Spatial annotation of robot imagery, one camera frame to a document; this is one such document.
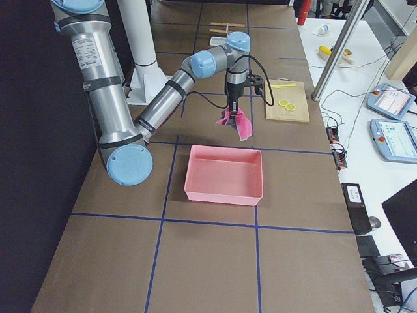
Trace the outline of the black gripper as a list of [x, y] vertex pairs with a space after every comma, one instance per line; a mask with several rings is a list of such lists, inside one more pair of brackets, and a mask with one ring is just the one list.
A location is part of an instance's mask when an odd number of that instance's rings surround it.
[[238, 113], [238, 100], [244, 94], [245, 83], [225, 84], [225, 94], [227, 96], [227, 104], [229, 106], [230, 119], [234, 120]]

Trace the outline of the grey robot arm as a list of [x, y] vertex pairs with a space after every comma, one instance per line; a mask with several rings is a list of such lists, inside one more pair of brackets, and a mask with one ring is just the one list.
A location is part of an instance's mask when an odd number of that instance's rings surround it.
[[90, 111], [101, 131], [98, 151], [116, 183], [132, 186], [146, 180], [153, 166], [146, 145], [198, 80], [225, 72], [227, 105], [237, 113], [248, 83], [248, 34], [229, 33], [219, 46], [187, 57], [174, 75], [166, 76], [156, 59], [146, 3], [119, 1], [134, 60], [133, 85], [127, 87], [105, 2], [52, 1], [51, 6], [56, 30], [72, 41]]

